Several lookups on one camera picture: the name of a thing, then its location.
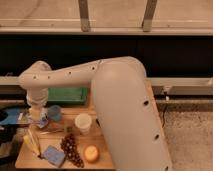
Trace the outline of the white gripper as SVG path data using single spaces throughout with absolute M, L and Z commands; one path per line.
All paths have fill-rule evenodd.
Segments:
M 48 89 L 31 89 L 27 91 L 27 103 L 30 106 L 29 114 L 33 120 L 39 120 L 41 117 L 41 107 L 44 107 L 48 100 Z

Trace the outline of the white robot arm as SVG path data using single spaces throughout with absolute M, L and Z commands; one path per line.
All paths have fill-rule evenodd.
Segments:
M 162 125 L 134 57 L 117 57 L 53 70 L 33 63 L 18 77 L 27 102 L 42 107 L 50 87 L 89 87 L 116 171 L 173 171 Z

